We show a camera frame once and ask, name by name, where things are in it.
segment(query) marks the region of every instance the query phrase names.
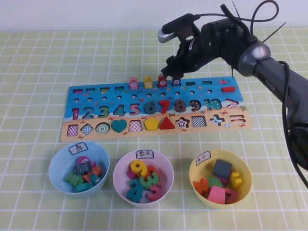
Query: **red triangle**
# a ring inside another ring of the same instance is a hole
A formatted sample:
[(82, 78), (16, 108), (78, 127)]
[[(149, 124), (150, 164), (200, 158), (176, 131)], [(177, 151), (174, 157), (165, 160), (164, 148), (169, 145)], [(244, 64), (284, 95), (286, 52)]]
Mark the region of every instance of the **red triangle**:
[(170, 121), (170, 119), (166, 116), (162, 122), (162, 124), (160, 125), (160, 129), (164, 130), (164, 129), (175, 129), (175, 126), (173, 125), (173, 123)]

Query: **red rectangle block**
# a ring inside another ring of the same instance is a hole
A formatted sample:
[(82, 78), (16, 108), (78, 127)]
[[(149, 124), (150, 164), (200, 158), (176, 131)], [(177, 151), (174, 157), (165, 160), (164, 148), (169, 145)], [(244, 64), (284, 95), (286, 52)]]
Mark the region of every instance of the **red rectangle block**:
[(223, 87), (221, 90), (222, 92), (235, 92), (235, 87)]

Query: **yellow number 9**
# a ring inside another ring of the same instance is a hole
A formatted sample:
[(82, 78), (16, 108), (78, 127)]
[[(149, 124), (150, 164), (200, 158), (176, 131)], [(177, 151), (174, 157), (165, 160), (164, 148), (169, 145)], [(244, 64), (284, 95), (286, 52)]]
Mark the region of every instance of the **yellow number 9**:
[(134, 160), (133, 162), (131, 162), (130, 169), (135, 174), (140, 173), (142, 177), (145, 177), (145, 175), (147, 174), (146, 164), (141, 160)]

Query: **teal heart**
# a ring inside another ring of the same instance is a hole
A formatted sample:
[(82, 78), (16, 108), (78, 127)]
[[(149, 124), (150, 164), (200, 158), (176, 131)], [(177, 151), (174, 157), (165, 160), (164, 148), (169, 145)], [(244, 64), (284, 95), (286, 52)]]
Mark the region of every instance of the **teal heart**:
[(127, 127), (127, 122), (124, 119), (113, 120), (111, 122), (111, 127), (112, 127), (113, 130), (120, 133), (120, 132), (124, 131), (124, 129)]

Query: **table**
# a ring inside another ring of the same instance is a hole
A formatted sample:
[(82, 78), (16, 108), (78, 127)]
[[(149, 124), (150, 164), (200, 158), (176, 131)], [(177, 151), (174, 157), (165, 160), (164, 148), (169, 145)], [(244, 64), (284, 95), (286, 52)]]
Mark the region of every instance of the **table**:
[[(274, 28), (256, 28), (260, 40)], [(308, 230), (308, 191), (293, 170), (282, 133), (281, 103), (254, 77), (235, 72), (252, 130), (97, 141), (111, 168), (98, 194), (66, 197), (51, 185), (50, 160), (66, 143), (60, 129), (69, 86), (158, 76), (178, 41), (159, 44), (156, 31), (0, 33), (0, 229), (25, 230)], [(266, 42), (276, 60), (308, 77), (308, 28), (283, 28)], [(231, 75), (217, 59), (186, 78)], [(135, 209), (114, 191), (112, 173), (126, 153), (166, 155), (172, 190), (152, 209)], [(238, 154), (253, 173), (239, 206), (201, 204), (188, 178), (191, 161), (214, 148)]]

